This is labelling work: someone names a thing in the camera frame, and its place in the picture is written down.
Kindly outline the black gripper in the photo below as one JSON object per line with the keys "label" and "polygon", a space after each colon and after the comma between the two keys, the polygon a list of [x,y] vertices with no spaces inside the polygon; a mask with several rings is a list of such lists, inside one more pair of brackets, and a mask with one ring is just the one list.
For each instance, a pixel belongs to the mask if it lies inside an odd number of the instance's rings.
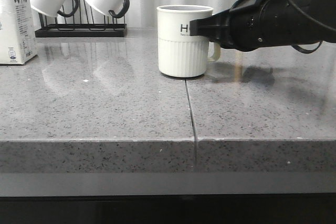
{"label": "black gripper", "polygon": [[287,0],[238,0],[230,10],[190,21],[190,36],[245,52],[290,46],[290,13]]}

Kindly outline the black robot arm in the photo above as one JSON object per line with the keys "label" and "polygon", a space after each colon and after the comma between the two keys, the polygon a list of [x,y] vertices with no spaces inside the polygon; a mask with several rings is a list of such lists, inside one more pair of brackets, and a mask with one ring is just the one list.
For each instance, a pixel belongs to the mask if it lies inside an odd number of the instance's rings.
{"label": "black robot arm", "polygon": [[335,42],[335,0],[237,0],[230,9],[190,21],[190,35],[224,49]]}

